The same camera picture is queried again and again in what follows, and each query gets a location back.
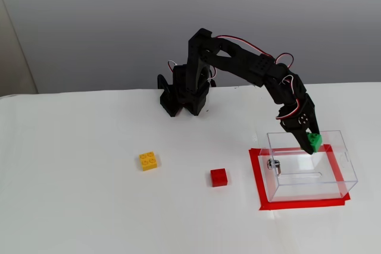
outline white tabletop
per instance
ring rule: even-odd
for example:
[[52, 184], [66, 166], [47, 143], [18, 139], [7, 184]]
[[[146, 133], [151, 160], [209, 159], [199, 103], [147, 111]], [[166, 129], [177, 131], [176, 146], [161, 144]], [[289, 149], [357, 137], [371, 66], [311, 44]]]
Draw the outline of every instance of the white tabletop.
[[307, 90], [357, 173], [345, 206], [258, 210], [248, 150], [282, 131], [265, 89], [213, 88], [175, 118], [159, 90], [0, 99], [0, 253], [378, 253], [381, 83]]

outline black robotic arm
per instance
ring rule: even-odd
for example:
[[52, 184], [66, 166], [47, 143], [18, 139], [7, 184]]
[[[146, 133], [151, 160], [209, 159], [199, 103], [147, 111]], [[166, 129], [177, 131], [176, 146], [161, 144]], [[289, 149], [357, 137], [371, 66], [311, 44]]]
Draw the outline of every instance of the black robotic arm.
[[[210, 66], [241, 77], [256, 86], [265, 85], [279, 109], [280, 125], [291, 132], [307, 153], [314, 152], [307, 136], [307, 129], [319, 134], [315, 116], [315, 105], [300, 80], [287, 65], [276, 64], [267, 54], [256, 55], [239, 45], [218, 37], [212, 32], [200, 29], [188, 43], [188, 61], [173, 68], [173, 84], [168, 84], [162, 75], [158, 76], [158, 88], [164, 89], [160, 104], [175, 116], [181, 107], [198, 115], [204, 107], [209, 92]], [[218, 56], [224, 51], [230, 57]]]

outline acrylic box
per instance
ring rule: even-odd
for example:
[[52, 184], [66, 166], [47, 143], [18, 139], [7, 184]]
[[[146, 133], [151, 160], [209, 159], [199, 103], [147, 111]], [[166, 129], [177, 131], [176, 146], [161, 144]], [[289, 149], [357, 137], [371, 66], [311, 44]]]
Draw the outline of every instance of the acrylic box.
[[322, 131], [312, 155], [291, 133], [268, 133], [258, 157], [269, 202], [343, 198], [357, 183], [340, 131]]

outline white wall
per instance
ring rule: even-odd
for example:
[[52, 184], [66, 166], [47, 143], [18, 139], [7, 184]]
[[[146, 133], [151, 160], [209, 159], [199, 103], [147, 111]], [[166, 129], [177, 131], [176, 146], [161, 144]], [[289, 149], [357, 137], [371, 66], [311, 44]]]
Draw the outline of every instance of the white wall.
[[36, 92], [12, 22], [0, 0], [0, 96]]
[[[40, 92], [155, 88], [204, 27], [295, 56], [305, 83], [381, 81], [381, 0], [5, 0]], [[218, 85], [245, 83], [219, 73]]]

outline red lego brick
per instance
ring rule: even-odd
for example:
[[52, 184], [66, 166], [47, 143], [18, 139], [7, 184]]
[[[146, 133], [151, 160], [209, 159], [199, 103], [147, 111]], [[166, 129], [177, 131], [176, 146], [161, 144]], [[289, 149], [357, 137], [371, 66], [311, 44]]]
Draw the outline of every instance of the red lego brick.
[[210, 171], [213, 187], [221, 187], [227, 185], [227, 177], [225, 169], [217, 169]]

